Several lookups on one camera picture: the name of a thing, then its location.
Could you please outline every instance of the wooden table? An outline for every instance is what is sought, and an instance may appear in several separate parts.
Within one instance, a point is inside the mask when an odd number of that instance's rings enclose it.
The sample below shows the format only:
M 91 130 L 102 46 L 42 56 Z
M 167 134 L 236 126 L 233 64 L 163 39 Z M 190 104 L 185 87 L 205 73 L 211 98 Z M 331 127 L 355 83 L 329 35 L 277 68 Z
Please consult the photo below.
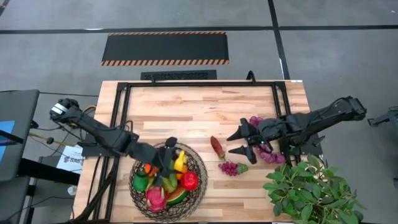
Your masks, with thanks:
M 309 112 L 303 83 L 301 81 L 285 83 L 292 113 Z M 99 94 L 95 119 L 106 125 L 109 125 L 111 120 L 117 84 L 117 81 L 103 82 Z M 249 119 L 253 115 L 275 118 L 274 99 L 270 87 L 134 87 L 131 91 L 127 120 L 133 120 L 134 132 L 140 135 L 140 141 L 155 144 L 175 136 L 179 142 L 188 144 L 196 150 L 205 161 L 208 172 L 206 195 L 198 209 L 185 219 L 185 222 L 290 220 L 287 215 L 274 216 L 273 204 L 269 202 L 267 192 L 262 188 L 266 182 L 270 182 L 266 179 L 266 175 L 273 172 L 275 164 L 266 164 L 257 156 L 257 164 L 251 165 L 246 157 L 227 153 L 227 159 L 249 166 L 248 172 L 230 177 L 218 168 L 220 161 L 210 146 L 210 136 L 217 137 L 226 151 L 244 144 L 244 140 L 226 142 L 226 138 L 237 130 L 240 118 Z M 283 110 L 283 101 L 280 100 L 280 103 Z M 276 151 L 279 150 L 277 142 L 271 144 Z M 84 161 L 73 205 L 76 215 L 86 207 L 96 160 L 97 158 L 89 158 Z M 129 157 L 120 160 L 111 222 L 150 221 L 135 207 L 130 196 L 129 173 L 133 163 L 134 159 Z M 98 187 L 100 171 L 101 166 L 98 166 L 92 195 Z M 107 197 L 108 193 L 105 192 L 100 218 L 104 217 Z

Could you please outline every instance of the floor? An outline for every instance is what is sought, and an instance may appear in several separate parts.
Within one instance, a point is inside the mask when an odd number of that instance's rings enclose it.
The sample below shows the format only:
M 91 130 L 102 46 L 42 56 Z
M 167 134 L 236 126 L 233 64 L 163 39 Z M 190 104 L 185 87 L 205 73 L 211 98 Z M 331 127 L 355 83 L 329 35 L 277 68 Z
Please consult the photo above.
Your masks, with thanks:
M 227 32 L 229 65 L 188 68 L 217 69 L 219 79 L 242 79 L 252 70 L 257 79 L 303 80 L 311 109 L 348 95 L 361 100 L 368 118 L 398 105 L 395 0 L 273 0 L 280 27 L 275 32 L 267 28 L 276 26 L 274 14 L 261 0 L 6 2 L 0 16 L 0 91 L 47 92 L 40 95 L 34 118 L 44 128 L 53 127 L 48 118 L 51 106 L 68 97 L 53 93 L 90 95 L 69 96 L 84 107 L 96 103 L 103 80 L 138 80 L 141 72 L 187 69 L 101 67 L 107 33 L 79 31 L 84 29 L 248 27 Z M 66 135 L 50 134 L 56 139 Z M 321 134 L 326 136 L 322 148 L 328 163 L 340 168 L 340 175 L 358 190 L 359 200 L 368 208 L 363 211 L 364 221 L 396 223 L 395 130 L 388 124 L 371 128 L 361 121 L 341 123 Z M 67 140 L 76 141 L 71 136 Z M 24 157 L 38 159 L 51 153 L 29 141 Z M 43 207 L 35 212 L 34 223 L 62 222 L 69 215 L 67 203 Z

